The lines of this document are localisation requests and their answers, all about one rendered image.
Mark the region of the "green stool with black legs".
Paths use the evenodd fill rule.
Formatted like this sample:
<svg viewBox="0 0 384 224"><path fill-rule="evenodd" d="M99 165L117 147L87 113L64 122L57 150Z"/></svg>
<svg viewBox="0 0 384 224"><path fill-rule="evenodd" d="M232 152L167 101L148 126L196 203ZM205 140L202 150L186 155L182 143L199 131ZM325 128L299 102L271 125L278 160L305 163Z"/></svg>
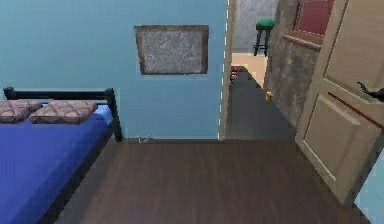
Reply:
<svg viewBox="0 0 384 224"><path fill-rule="evenodd" d="M258 51L262 49L264 51L264 56L268 54L269 48L269 39L271 31L273 30L275 21L273 19L260 19L256 23L256 43L253 45L254 55L257 55ZM262 34L265 34L264 43L261 43Z"/></svg>

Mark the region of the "brown quilted pillow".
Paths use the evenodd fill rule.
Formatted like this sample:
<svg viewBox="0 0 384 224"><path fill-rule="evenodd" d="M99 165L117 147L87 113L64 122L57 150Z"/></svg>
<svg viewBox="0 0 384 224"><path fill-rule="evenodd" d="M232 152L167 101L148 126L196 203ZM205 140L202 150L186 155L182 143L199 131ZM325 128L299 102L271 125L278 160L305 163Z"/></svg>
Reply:
<svg viewBox="0 0 384 224"><path fill-rule="evenodd" d="M33 124L81 124L98 108L89 100L51 101L30 115Z"/></svg>
<svg viewBox="0 0 384 224"><path fill-rule="evenodd" d="M42 107L42 103L37 101L0 101L0 123L22 122Z"/></svg>

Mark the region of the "red window with wooden sill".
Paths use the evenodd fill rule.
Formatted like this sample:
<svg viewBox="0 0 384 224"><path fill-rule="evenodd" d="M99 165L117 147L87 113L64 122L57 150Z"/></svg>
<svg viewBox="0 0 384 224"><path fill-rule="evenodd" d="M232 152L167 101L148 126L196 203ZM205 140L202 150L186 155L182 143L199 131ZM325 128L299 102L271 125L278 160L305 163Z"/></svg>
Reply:
<svg viewBox="0 0 384 224"><path fill-rule="evenodd" d="M298 0L292 29L285 40L319 51L335 0Z"/></svg>

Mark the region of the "beige panelled room door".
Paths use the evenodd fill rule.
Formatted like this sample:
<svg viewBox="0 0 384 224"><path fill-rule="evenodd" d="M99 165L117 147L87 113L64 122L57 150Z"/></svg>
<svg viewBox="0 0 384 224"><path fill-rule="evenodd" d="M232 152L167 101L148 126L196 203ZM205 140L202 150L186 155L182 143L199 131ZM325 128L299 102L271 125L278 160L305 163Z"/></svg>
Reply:
<svg viewBox="0 0 384 224"><path fill-rule="evenodd" d="M295 141L343 205L384 147L384 0L335 0Z"/></svg>

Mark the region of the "grey picture in brown frame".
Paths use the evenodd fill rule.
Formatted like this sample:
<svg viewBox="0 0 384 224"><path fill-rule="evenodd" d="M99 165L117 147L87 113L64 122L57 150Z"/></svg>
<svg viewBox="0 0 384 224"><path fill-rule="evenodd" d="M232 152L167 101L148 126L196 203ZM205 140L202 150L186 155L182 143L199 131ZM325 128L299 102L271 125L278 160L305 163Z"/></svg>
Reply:
<svg viewBox="0 0 384 224"><path fill-rule="evenodd" d="M208 25L141 25L134 31L142 75L208 72Z"/></svg>

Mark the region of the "blue bed with black frame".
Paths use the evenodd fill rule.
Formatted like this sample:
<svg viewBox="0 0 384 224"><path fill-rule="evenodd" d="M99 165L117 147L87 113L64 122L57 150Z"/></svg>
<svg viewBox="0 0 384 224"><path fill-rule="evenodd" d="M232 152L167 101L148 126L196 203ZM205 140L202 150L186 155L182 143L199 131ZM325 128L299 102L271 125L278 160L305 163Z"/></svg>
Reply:
<svg viewBox="0 0 384 224"><path fill-rule="evenodd" d="M115 91L19 91L4 100L89 100L81 124L0 123L0 224L53 224L110 139L123 138Z"/></svg>

